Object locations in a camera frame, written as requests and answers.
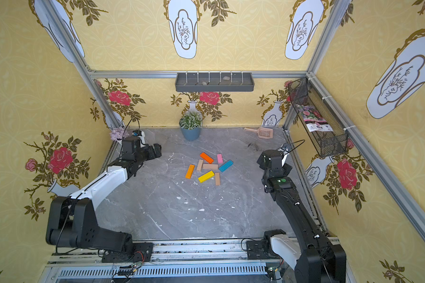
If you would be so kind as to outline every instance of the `pink wooden block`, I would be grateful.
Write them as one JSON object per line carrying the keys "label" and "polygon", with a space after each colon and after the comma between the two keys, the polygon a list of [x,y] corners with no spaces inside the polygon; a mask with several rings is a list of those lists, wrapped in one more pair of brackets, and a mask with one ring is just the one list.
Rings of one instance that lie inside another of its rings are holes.
{"label": "pink wooden block", "polygon": [[217,155],[217,163],[219,164],[223,163],[222,154]]}

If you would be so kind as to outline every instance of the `gray marble surface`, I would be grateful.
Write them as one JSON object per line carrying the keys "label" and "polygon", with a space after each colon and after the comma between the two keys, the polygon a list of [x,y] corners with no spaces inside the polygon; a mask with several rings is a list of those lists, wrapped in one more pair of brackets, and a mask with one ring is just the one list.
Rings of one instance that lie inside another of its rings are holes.
{"label": "gray marble surface", "polygon": [[[270,229],[294,236],[284,213],[264,192],[263,170],[256,160],[261,152],[276,149],[285,139],[274,129],[273,139],[259,139],[242,128],[202,129],[200,138],[186,141],[179,129],[144,129],[146,142],[162,145],[162,157],[146,161],[117,187],[96,210],[99,225],[132,234],[134,240],[185,238],[262,237]],[[221,176],[199,183],[197,163],[201,152],[217,162],[216,154],[234,165]],[[289,156],[287,163],[292,165]],[[185,174],[195,165],[191,179]],[[289,175],[300,188],[295,169]],[[299,189],[303,203],[305,195]]]}

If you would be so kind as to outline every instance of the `blue wooden block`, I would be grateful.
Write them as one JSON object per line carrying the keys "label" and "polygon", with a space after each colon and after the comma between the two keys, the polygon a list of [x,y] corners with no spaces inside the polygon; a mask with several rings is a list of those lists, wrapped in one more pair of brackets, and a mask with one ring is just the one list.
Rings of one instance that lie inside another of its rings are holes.
{"label": "blue wooden block", "polygon": [[229,160],[229,161],[225,162],[221,167],[219,167],[219,170],[221,172],[223,172],[223,171],[227,170],[232,165],[233,165],[233,161]]}

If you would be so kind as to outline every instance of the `blue flower pot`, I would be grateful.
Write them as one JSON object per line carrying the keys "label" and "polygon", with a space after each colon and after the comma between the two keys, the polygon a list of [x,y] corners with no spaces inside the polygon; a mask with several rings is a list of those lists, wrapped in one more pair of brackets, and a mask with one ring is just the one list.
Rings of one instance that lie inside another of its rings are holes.
{"label": "blue flower pot", "polygon": [[195,129],[183,129],[181,126],[179,127],[181,129],[181,133],[183,133],[183,136],[187,140],[196,140],[200,136],[201,127],[197,127]]}

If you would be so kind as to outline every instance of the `metal wire basket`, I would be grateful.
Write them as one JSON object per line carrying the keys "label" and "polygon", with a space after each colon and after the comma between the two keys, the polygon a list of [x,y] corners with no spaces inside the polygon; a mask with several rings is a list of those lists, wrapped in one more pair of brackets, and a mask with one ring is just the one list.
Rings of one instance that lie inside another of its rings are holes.
{"label": "metal wire basket", "polygon": [[[291,82],[288,85],[289,98],[291,100],[291,107],[296,111],[296,121],[300,122],[307,131],[310,139],[312,140],[315,149],[321,158],[342,154],[346,151],[346,142],[348,140],[348,133],[343,130],[344,126],[339,122],[334,113],[330,110],[329,106],[323,103],[321,96],[316,89],[309,83],[307,78],[301,78],[297,81]],[[333,131],[313,131],[310,132],[307,128],[300,110],[296,105],[311,105],[314,106],[323,118],[332,127]]]}

